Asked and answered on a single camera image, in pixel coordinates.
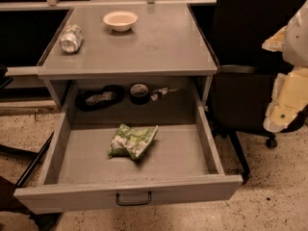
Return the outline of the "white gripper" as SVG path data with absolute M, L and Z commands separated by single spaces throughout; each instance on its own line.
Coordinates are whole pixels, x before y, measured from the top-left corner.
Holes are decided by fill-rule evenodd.
M 296 67 L 279 73 L 274 81 L 271 102 L 263 127 L 272 133 L 288 133 L 301 128 L 308 106 L 308 0 L 284 26 L 266 39 L 262 48 L 282 52 L 283 59 Z

